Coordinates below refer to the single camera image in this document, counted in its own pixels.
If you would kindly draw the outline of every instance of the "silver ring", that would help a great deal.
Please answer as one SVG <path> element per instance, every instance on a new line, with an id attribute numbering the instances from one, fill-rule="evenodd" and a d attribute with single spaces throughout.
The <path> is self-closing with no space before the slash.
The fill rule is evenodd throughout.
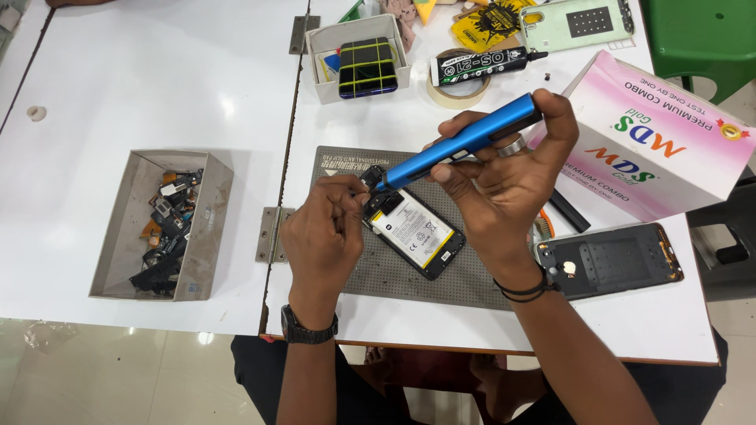
<path id="1" fill-rule="evenodd" d="M 500 157 L 506 158 L 520 152 L 520 150 L 523 149 L 526 145 L 527 143 L 525 143 L 525 139 L 520 136 L 517 138 L 517 140 L 513 141 L 511 145 L 501 147 L 496 151 L 499 153 Z"/>

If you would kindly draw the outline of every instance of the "cardboard box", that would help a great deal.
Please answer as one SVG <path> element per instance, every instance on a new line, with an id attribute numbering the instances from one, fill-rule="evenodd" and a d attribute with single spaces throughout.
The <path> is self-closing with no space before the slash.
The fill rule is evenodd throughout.
<path id="1" fill-rule="evenodd" d="M 174 296 L 139 291 L 129 278 L 142 270 L 141 257 L 149 249 L 147 241 L 139 239 L 154 211 L 148 201 L 163 183 L 164 172 L 194 172 L 198 169 L 204 169 L 204 173 L 196 198 L 197 212 L 192 218 Z M 132 150 L 110 215 L 89 296 L 137 301 L 210 298 L 233 179 L 234 172 L 207 152 Z"/>
<path id="2" fill-rule="evenodd" d="M 644 222 L 727 200 L 756 145 L 754 129 L 606 51 L 562 94 L 580 127 L 562 173 Z M 545 135 L 538 124 L 528 145 Z"/>
<path id="3" fill-rule="evenodd" d="M 339 96 L 338 79 L 327 81 L 322 71 L 321 56 L 336 53 L 336 49 L 341 48 L 344 43 L 359 42 L 376 37 L 386 37 L 397 56 L 396 62 L 394 62 L 398 84 L 397 90 L 409 87 L 410 68 L 412 66 L 407 63 L 407 57 L 404 55 L 404 49 L 401 46 L 401 35 L 399 34 L 399 28 L 396 26 L 396 17 L 394 15 L 382 14 L 360 20 L 350 20 L 312 29 L 305 33 L 312 80 L 315 82 L 315 91 L 318 92 L 318 98 L 322 104 L 332 104 L 333 102 L 344 101 L 345 99 L 341 99 Z"/>

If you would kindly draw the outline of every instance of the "open smartphone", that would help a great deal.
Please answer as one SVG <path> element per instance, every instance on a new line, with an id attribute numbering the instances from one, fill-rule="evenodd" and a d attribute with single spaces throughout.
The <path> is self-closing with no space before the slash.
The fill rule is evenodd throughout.
<path id="1" fill-rule="evenodd" d="M 658 223 L 549 240 L 535 246 L 539 263 L 567 299 L 652 287 L 683 279 Z"/>
<path id="2" fill-rule="evenodd" d="M 371 166 L 360 179 L 374 188 L 384 169 Z M 428 280 L 436 279 L 467 239 L 408 189 L 373 194 L 362 222 Z"/>

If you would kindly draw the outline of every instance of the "person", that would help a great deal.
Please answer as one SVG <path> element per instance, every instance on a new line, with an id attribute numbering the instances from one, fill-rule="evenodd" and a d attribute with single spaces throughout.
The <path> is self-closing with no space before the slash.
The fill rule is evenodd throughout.
<path id="1" fill-rule="evenodd" d="M 475 152 L 480 163 L 439 164 L 426 178 L 438 182 L 454 200 L 469 245 L 496 282 L 519 301 L 532 295 L 511 291 L 528 291 L 545 274 L 524 243 L 501 241 L 522 240 L 527 234 L 578 140 L 578 125 L 566 98 L 539 89 L 533 99 L 547 127 L 535 150 L 500 157 L 496 149 L 511 144 L 518 137 L 513 135 Z M 454 136 L 485 115 L 462 112 L 443 122 L 438 132 L 442 138 Z M 332 326 L 336 300 L 363 250 L 367 190 L 355 175 L 320 178 L 304 205 L 282 226 L 280 238 L 293 274 L 288 308 L 298 328 L 292 331 Z M 498 402 L 506 398 L 507 388 L 514 388 L 528 392 L 530 401 L 537 399 L 511 420 L 515 424 L 701 423 L 724 384 L 727 344 L 716 333 L 721 368 L 623 365 L 558 291 L 547 290 L 537 299 L 512 305 L 541 369 L 514 376 L 485 358 L 473 358 L 471 370 L 485 385 L 488 413 L 500 421 L 508 421 L 513 409 L 512 403 L 499 408 Z M 347 364 L 332 337 L 322 343 L 287 345 L 237 336 L 231 349 L 237 382 L 268 425 L 413 423 L 388 402 L 369 373 Z M 382 354 L 383 350 L 370 350 L 368 361 Z"/>

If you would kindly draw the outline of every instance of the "chair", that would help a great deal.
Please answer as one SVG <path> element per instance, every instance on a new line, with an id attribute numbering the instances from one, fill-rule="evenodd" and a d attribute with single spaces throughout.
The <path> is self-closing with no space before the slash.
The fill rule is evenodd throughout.
<path id="1" fill-rule="evenodd" d="M 754 0 L 642 0 L 656 76 L 691 76 L 717 84 L 719 104 L 756 77 Z"/>
<path id="2" fill-rule="evenodd" d="M 735 238 L 733 247 L 717 250 L 721 264 L 709 268 L 696 249 L 707 301 L 756 296 L 756 177 L 742 178 L 725 202 L 688 212 L 688 226 L 726 225 Z"/>

